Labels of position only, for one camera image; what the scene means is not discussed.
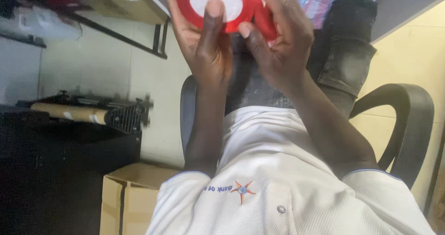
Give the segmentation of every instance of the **floor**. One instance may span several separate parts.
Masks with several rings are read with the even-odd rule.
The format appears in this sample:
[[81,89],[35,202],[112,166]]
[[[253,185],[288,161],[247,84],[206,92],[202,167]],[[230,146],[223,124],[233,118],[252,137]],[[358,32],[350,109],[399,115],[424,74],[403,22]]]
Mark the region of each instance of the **floor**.
[[[432,136],[412,193],[424,208],[431,172],[437,157],[445,118],[445,2],[382,39],[359,97],[387,83],[417,84],[426,89],[435,104]],[[153,45],[154,26],[121,19],[88,15],[95,21],[147,46]],[[179,103],[181,86],[190,70],[169,27],[166,52],[161,60],[138,48],[83,27],[78,41],[46,40],[39,96],[59,90],[119,96],[133,100],[147,94],[154,102],[150,127],[143,131],[143,160],[175,166],[182,155]],[[377,157],[383,153],[395,124],[391,107],[378,107],[360,114],[351,123],[370,141]]]

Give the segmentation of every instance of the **forearm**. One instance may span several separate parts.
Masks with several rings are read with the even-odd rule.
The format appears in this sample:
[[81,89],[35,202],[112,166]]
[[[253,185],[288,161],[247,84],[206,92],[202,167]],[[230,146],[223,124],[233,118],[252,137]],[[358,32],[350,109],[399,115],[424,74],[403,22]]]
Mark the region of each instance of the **forearm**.
[[370,143],[346,120],[307,71],[290,90],[290,98],[315,147],[342,178],[362,168],[378,168]]
[[223,141],[226,90],[198,88],[195,119],[185,155],[185,170],[214,176]]

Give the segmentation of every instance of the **hand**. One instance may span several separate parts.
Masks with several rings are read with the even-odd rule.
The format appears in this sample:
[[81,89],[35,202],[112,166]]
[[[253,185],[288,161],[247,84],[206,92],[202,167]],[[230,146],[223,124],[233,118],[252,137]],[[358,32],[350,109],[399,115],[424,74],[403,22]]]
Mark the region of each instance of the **hand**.
[[209,0],[204,14],[204,26],[199,30],[181,14],[176,0],[167,0],[176,39],[193,77],[203,90],[225,90],[232,74],[230,36],[220,34],[224,4]]
[[242,22],[238,30],[246,39],[263,77],[289,97],[305,77],[314,39],[313,25],[297,0],[265,1],[276,23],[275,41],[267,43],[250,22]]

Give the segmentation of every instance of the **white shirt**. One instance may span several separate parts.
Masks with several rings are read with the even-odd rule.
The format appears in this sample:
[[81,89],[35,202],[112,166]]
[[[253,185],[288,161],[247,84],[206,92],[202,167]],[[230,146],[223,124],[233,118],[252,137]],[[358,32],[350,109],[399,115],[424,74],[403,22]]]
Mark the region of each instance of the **white shirt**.
[[434,234],[403,181],[358,170],[340,181],[293,109],[250,106],[224,119],[214,178],[160,187],[147,234]]

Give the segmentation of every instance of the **cardboard tube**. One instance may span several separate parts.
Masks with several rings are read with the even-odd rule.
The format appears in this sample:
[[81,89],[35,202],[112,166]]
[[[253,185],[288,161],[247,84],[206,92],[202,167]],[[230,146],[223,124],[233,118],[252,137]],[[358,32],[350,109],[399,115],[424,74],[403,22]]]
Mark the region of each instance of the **cardboard tube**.
[[97,124],[105,124],[105,114],[108,112],[108,110],[98,108],[48,103],[34,103],[31,109],[47,112],[50,117],[53,118],[64,118]]

